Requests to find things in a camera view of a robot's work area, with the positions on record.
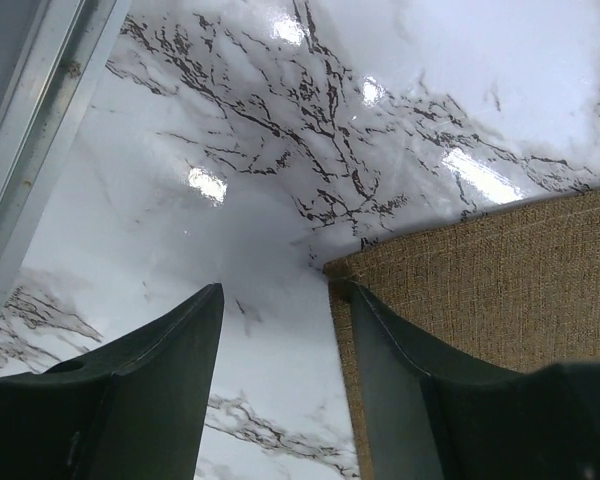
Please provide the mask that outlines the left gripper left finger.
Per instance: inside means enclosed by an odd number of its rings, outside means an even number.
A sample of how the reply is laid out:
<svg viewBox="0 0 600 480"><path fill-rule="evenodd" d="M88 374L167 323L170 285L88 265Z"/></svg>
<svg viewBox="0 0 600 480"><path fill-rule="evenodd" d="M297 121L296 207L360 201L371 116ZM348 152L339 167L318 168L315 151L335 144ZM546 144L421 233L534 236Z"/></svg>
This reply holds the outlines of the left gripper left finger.
<svg viewBox="0 0 600 480"><path fill-rule="evenodd" d="M0 479L190 479L223 321L210 284L47 371L0 377Z"/></svg>

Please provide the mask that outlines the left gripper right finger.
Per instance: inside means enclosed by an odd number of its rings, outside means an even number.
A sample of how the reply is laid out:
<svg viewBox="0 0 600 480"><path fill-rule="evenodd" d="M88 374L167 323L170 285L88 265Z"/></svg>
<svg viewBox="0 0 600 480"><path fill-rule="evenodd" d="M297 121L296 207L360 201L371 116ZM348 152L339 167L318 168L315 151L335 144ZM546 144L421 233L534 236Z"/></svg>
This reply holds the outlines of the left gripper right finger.
<svg viewBox="0 0 600 480"><path fill-rule="evenodd" d="M362 286L350 311L376 478L600 479L600 363L501 368Z"/></svg>

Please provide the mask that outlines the brown cloth napkin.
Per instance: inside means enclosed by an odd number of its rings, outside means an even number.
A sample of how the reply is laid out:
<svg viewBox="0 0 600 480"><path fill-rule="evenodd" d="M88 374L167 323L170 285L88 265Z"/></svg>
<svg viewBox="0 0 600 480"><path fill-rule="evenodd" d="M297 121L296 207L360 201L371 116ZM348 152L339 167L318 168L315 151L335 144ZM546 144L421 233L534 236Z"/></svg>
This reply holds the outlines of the brown cloth napkin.
<svg viewBox="0 0 600 480"><path fill-rule="evenodd" d="M518 373L600 363L600 190L412 233L324 268L360 474L373 473L352 332L362 286L401 318Z"/></svg>

